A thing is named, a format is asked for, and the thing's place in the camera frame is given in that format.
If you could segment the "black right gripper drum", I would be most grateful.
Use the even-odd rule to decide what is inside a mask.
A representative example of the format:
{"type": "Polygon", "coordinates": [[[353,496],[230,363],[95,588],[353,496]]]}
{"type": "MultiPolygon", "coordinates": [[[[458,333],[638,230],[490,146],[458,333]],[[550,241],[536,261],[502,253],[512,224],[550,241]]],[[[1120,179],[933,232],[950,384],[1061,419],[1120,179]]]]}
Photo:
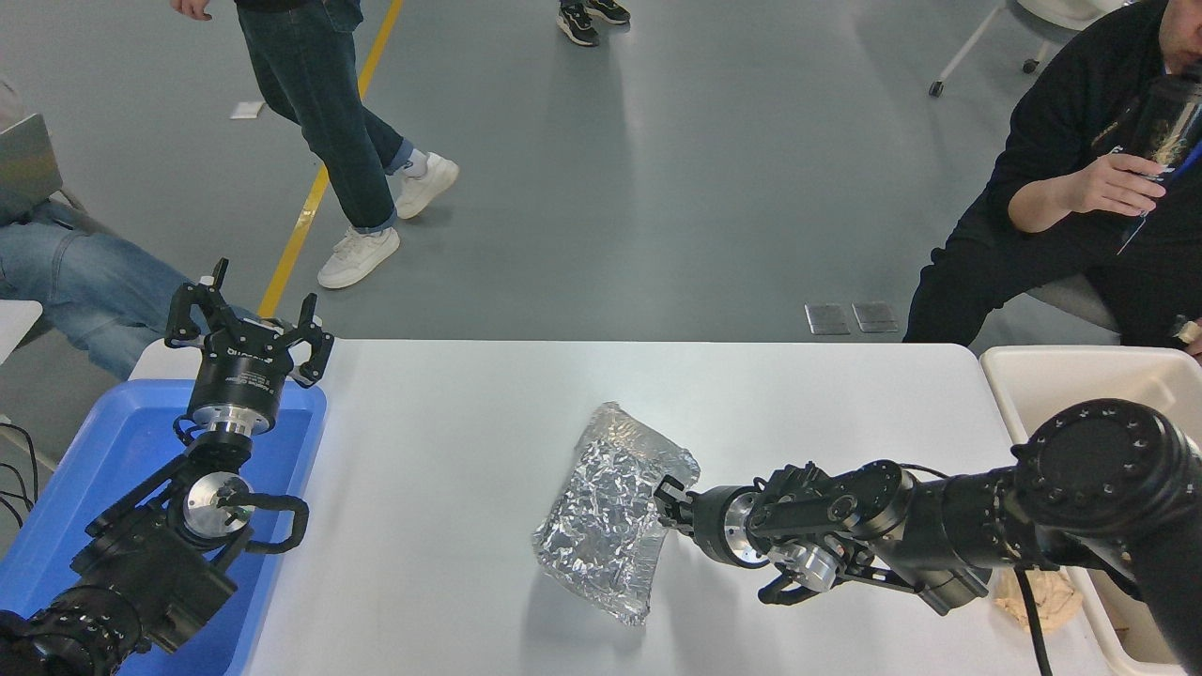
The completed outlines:
{"type": "Polygon", "coordinates": [[[746,510],[740,498],[743,486],[718,486],[704,492],[691,491],[692,539],[710,558],[733,567],[744,567],[746,547],[746,510]]]}

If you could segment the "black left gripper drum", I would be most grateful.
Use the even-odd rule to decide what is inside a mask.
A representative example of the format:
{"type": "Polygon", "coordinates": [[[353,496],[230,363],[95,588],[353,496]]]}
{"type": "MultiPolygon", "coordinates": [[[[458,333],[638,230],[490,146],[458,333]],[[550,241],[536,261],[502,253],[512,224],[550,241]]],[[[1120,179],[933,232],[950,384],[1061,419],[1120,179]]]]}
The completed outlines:
{"type": "Polygon", "coordinates": [[[275,423],[293,369],[288,346],[276,342],[286,330],[287,324],[236,319],[207,336],[188,419],[215,423],[219,413],[244,409],[249,423],[275,423]]]}

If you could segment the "person's right hand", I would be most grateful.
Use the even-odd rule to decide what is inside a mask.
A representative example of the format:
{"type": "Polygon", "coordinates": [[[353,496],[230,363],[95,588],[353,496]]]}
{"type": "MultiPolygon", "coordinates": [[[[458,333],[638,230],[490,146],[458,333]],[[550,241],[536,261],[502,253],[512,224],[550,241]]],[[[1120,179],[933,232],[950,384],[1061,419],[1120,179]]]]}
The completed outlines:
{"type": "Polygon", "coordinates": [[[1069,176],[1065,206],[1076,213],[1108,210],[1137,217],[1153,210],[1166,188],[1158,180],[1162,165],[1115,153],[1097,158],[1085,168],[1069,176]]]}

